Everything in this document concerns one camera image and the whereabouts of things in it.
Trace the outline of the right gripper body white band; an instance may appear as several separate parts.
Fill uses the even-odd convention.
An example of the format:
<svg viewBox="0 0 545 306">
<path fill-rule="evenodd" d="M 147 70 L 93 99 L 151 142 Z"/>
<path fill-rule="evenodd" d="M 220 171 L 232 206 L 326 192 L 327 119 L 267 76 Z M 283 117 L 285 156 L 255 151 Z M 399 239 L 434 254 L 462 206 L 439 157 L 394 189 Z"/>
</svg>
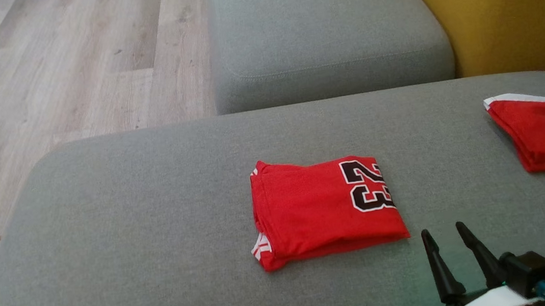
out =
<svg viewBox="0 0 545 306">
<path fill-rule="evenodd" d="M 450 296 L 443 301 L 445 306 L 545 306 L 543 298 L 538 296 L 528 298 L 507 285 Z"/>
</svg>

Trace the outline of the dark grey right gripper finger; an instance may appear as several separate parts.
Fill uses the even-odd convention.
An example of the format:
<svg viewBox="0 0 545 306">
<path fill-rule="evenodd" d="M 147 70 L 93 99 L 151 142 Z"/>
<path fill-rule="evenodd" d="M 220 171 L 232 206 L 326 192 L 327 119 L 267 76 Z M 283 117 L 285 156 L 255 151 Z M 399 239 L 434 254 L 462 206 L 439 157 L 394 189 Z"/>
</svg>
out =
<svg viewBox="0 0 545 306">
<path fill-rule="evenodd" d="M 440 302 L 443 304 L 456 303 L 466 294 L 464 285 L 456 280 L 444 259 L 440 256 L 440 248 L 427 229 L 421 232 L 425 253 L 430 264 Z"/>
<path fill-rule="evenodd" d="M 483 272 L 488 289 L 498 288 L 507 280 L 506 270 L 500 261 L 490 252 L 463 222 L 456 222 L 455 228 L 465 246 L 472 251 L 474 258 Z"/>
</svg>

